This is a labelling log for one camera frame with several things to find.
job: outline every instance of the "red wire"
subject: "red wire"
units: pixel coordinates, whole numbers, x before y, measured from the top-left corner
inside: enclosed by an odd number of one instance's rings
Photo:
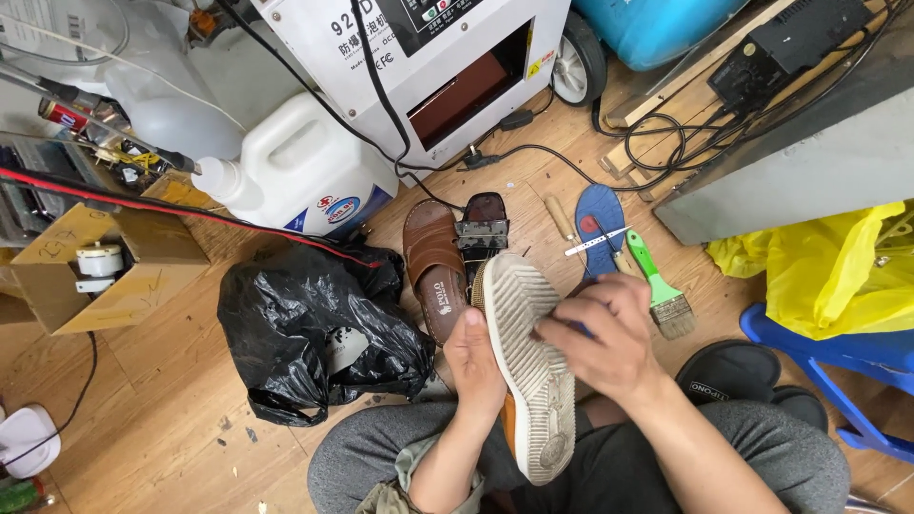
[[[202,212],[191,212],[191,211],[183,211],[180,209],[169,209],[168,207],[161,207],[161,206],[146,204],[146,203],[139,202],[139,201],[131,201],[128,199],[121,199],[121,198],[110,197],[110,196],[102,195],[102,194],[98,194],[98,193],[92,193],[89,191],[83,191],[81,189],[76,189],[74,187],[61,186],[60,184],[57,184],[54,182],[48,182],[46,180],[41,180],[40,178],[33,178],[28,175],[17,173],[16,171],[13,171],[11,169],[7,169],[4,167],[0,167],[0,176],[14,178],[21,182],[31,184],[32,186],[42,187],[44,189],[50,189],[51,191],[57,191],[59,193],[67,193],[68,195],[73,195],[73,196],[80,197],[80,198],[89,198],[89,199],[93,199],[93,200],[114,203],[114,204],[121,205],[124,207],[130,207],[133,209],[157,210],[159,212],[167,212],[169,214],[176,214],[178,216],[194,216],[196,218],[202,218],[204,220],[219,221],[223,224],[226,224],[226,225],[229,225],[232,227],[241,227],[242,229],[266,232],[269,234],[279,234],[279,235],[285,236],[286,238],[289,238],[293,241],[302,242],[309,246],[314,246],[316,248],[320,248],[321,250],[330,252],[333,255],[336,255],[337,257],[341,257],[343,259],[348,259],[349,261],[358,262],[359,264],[362,264],[363,266],[367,266],[369,268],[377,268],[378,266],[380,266],[382,264],[382,262],[362,262],[351,255],[346,255],[345,253],[338,252],[337,250],[334,250],[333,248],[330,248],[329,246],[323,245],[319,242],[311,241],[304,237],[296,237],[294,234],[287,233],[283,230],[265,230],[264,228],[247,225],[245,223],[240,223],[240,222],[233,223],[230,220],[224,220],[220,217],[207,216],[206,214],[203,214]]]

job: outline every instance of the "black plastic bag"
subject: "black plastic bag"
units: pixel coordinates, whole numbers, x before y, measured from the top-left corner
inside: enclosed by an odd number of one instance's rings
[[[218,319],[258,418],[314,426],[327,419],[328,406],[363,392],[411,399],[431,375],[434,341],[398,305],[402,258],[367,246],[346,253],[381,265],[302,245],[236,264],[223,277]],[[328,337],[340,327],[361,332],[369,346],[328,377]]]

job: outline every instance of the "machine opening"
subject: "machine opening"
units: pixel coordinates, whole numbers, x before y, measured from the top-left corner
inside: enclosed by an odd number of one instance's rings
[[[426,151],[524,79],[532,26],[531,19],[409,111]]]

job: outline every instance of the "black power supply box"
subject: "black power supply box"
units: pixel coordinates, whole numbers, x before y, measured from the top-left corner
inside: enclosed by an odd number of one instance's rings
[[[728,112],[757,111],[873,17],[862,0],[797,0],[749,32],[707,84]]]

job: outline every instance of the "small electric motor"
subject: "small electric motor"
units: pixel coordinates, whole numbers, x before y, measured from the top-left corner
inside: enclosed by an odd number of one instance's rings
[[[114,275],[123,269],[121,247],[116,244],[101,244],[76,250],[80,273],[92,278],[78,280],[76,290],[80,293],[102,293],[114,284]]]

